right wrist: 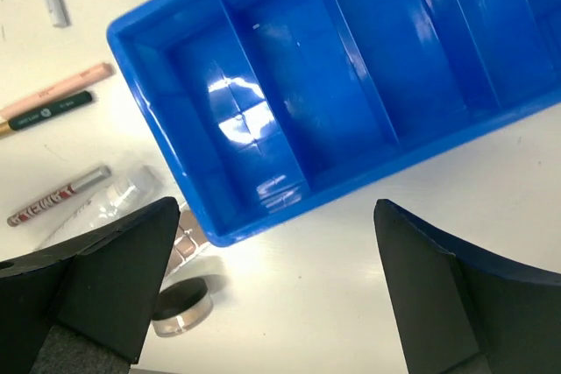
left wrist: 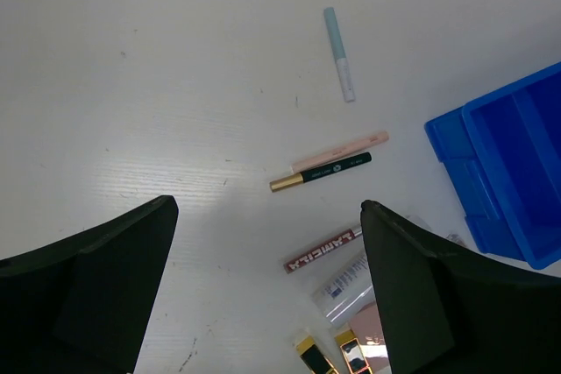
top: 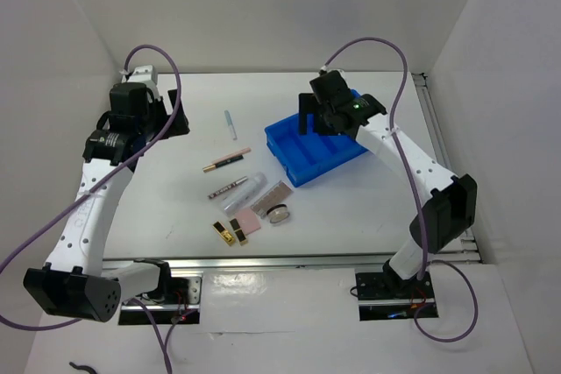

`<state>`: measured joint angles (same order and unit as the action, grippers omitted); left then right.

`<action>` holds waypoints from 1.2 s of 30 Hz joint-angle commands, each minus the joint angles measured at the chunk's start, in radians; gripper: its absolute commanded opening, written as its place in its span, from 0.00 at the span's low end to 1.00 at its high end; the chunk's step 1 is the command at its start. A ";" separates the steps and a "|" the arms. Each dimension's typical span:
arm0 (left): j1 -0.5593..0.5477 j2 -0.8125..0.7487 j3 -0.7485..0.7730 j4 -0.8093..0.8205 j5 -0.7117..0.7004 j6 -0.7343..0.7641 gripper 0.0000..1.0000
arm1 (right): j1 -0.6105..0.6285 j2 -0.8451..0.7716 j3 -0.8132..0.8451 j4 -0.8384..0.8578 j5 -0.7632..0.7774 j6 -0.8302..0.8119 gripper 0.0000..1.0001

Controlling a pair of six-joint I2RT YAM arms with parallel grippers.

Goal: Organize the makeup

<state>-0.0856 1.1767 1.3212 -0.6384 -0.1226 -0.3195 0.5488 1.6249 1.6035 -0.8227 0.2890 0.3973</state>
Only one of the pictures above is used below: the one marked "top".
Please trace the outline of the blue plastic organizer tray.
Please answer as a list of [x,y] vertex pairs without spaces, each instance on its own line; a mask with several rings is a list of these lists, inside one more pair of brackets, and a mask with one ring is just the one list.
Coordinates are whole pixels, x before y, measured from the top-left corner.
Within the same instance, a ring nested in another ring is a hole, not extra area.
[[314,132],[314,115],[298,112],[264,129],[266,145],[294,187],[318,178],[367,152],[346,136],[321,136]]

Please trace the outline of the clear white lotion bottle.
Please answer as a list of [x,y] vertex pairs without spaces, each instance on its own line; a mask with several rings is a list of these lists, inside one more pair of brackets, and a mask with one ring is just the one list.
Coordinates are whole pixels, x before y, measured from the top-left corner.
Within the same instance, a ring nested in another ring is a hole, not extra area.
[[265,174],[258,172],[250,175],[235,191],[225,198],[221,204],[227,216],[233,216],[251,201],[266,185]]

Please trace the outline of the black gold lipstick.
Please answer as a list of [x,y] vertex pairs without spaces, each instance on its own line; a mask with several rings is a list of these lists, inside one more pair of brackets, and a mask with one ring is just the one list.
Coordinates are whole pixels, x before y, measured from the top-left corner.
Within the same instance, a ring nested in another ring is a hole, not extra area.
[[240,226],[238,220],[236,218],[230,219],[230,225],[233,229],[233,232],[241,245],[244,245],[248,242],[245,232],[243,231],[242,227]]
[[214,222],[212,224],[214,231],[229,245],[232,246],[236,242],[236,238],[231,232],[221,223]]

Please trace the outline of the pink highlighter stick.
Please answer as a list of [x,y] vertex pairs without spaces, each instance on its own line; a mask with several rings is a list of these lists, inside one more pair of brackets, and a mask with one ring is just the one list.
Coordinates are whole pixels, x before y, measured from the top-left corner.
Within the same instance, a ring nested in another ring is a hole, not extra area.
[[215,165],[215,164],[217,164],[217,163],[219,163],[219,162],[222,162],[222,161],[225,161],[225,160],[227,160],[227,159],[232,159],[232,158],[236,158],[236,157],[238,157],[238,156],[243,156],[243,155],[245,155],[245,154],[247,154],[247,153],[249,153],[249,152],[251,152],[251,151],[252,151],[252,149],[251,149],[250,147],[246,147],[246,148],[243,148],[243,149],[241,149],[241,150],[238,150],[238,151],[229,153],[229,154],[227,154],[227,155],[225,155],[225,156],[223,156],[223,157],[221,157],[221,158],[219,158],[219,159],[215,159],[215,160],[213,160],[213,161],[211,162],[211,164],[212,164],[212,165]]

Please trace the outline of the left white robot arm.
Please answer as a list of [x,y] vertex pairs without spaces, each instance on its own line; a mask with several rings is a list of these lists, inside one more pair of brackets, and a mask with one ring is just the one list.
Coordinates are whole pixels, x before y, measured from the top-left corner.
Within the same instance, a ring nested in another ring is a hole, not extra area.
[[103,272],[110,227],[138,158],[157,141],[189,132],[182,110],[176,116],[167,113],[157,83],[152,65],[126,73],[111,88],[110,108],[86,140],[78,205],[69,212],[42,268],[28,269],[23,280],[25,290],[49,315],[106,322],[130,299],[146,296],[161,303],[188,286],[158,259],[136,259],[125,268]]

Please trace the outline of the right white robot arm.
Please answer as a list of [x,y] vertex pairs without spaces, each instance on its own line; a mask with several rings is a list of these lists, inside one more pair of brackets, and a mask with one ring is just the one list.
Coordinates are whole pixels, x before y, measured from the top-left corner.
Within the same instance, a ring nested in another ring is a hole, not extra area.
[[366,148],[411,188],[417,214],[405,244],[384,264],[386,293],[401,297],[422,279],[430,258],[469,229],[477,183],[438,164],[387,113],[374,96],[358,95],[336,70],[322,71],[298,97],[299,132],[345,136]]

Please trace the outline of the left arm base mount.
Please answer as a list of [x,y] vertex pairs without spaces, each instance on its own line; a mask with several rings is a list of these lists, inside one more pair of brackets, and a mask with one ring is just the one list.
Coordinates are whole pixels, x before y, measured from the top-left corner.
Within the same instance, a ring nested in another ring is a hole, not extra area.
[[[143,293],[137,296],[158,326],[173,324],[197,325],[201,320],[202,274],[177,272],[173,274],[176,286],[162,298]],[[117,323],[120,326],[147,326],[151,322],[146,312],[137,304],[121,306]]]

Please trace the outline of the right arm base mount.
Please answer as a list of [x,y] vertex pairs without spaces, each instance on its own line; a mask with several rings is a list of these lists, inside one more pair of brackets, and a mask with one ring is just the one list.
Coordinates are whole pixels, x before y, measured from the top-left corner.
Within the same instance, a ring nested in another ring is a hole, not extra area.
[[421,309],[420,318],[437,318],[438,310],[430,274],[423,280],[416,277],[402,289],[391,290],[381,272],[355,274],[356,285],[349,290],[357,299],[361,321],[390,321],[413,319]]

